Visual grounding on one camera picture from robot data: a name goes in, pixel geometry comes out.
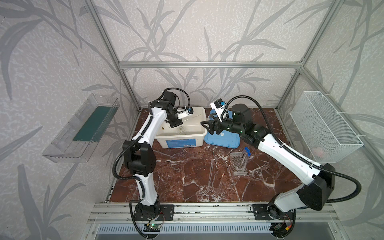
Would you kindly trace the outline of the blue plastic bin lid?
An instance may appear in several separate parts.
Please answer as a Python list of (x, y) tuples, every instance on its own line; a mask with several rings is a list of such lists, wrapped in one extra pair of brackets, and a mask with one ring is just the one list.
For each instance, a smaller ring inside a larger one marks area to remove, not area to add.
[(230, 149), (236, 149), (240, 145), (240, 137), (236, 133), (231, 133), (228, 131), (222, 131), (219, 135), (214, 133), (207, 135), (204, 138), (205, 143), (209, 145), (225, 147)]

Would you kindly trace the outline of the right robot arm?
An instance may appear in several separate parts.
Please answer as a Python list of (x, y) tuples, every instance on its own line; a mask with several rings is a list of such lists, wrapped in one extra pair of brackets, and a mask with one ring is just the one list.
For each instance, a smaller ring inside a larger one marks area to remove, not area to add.
[(334, 170), (331, 165), (326, 164), (325, 171), (320, 171), (320, 164), (280, 142), (271, 130), (253, 123), (251, 110), (244, 104), (234, 106), (232, 118), (228, 117), (222, 99), (211, 103), (211, 107), (217, 117), (201, 123), (210, 134), (218, 135), (222, 131), (238, 134), (241, 140), (277, 160), (302, 182), (299, 187), (274, 196), (268, 204), (270, 214), (280, 216), (304, 207), (315, 211), (323, 209), (335, 185), (335, 177), (328, 173)]

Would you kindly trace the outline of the white plastic storage bin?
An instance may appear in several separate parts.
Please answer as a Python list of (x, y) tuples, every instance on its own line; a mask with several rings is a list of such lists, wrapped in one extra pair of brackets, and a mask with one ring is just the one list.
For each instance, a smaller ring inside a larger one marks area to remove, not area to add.
[(201, 147), (207, 130), (201, 122), (207, 120), (203, 107), (193, 107), (194, 113), (183, 119), (183, 124), (171, 128), (169, 123), (163, 123), (155, 139), (163, 149)]

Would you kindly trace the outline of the test tube blue cap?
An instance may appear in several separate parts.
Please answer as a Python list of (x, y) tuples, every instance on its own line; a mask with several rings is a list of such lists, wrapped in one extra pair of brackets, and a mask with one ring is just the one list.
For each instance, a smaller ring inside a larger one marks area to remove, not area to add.
[(251, 155), (252, 155), (252, 154), (251, 154), (250, 149), (247, 148), (247, 147), (245, 147), (245, 148), (244, 148), (244, 157), (245, 157), (245, 158), (249, 158)]

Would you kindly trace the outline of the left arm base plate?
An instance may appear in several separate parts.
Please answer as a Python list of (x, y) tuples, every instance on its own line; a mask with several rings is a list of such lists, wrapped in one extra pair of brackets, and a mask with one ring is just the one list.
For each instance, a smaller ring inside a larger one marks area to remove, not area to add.
[(165, 204), (155, 204), (146, 206), (141, 203), (137, 204), (134, 211), (135, 221), (149, 221), (157, 217), (160, 220), (172, 221), (174, 218), (175, 206)]

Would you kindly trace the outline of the clear plastic test tube rack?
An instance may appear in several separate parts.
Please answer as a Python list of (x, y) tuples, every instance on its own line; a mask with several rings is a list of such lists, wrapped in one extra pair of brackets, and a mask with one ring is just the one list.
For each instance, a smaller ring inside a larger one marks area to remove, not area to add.
[(230, 154), (230, 166), (234, 176), (246, 176), (248, 174), (247, 164), (251, 154), (244, 153), (231, 153)]

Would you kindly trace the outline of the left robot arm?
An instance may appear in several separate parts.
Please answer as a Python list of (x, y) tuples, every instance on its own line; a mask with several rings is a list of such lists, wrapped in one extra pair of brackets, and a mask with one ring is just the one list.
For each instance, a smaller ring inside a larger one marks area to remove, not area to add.
[(153, 177), (157, 158), (152, 146), (164, 122), (171, 128), (183, 124), (175, 107), (177, 98), (173, 92), (164, 91), (158, 99), (150, 102), (149, 116), (144, 125), (131, 141), (126, 142), (124, 161), (138, 185), (140, 194), (138, 209), (152, 215), (158, 215), (160, 212)]

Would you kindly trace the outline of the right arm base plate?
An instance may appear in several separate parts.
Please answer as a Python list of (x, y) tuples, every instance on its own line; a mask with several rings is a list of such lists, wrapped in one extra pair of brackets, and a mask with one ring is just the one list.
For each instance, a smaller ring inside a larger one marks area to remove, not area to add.
[(250, 206), (250, 211), (255, 220), (282, 220), (287, 213), (282, 212), (273, 204), (253, 204)]

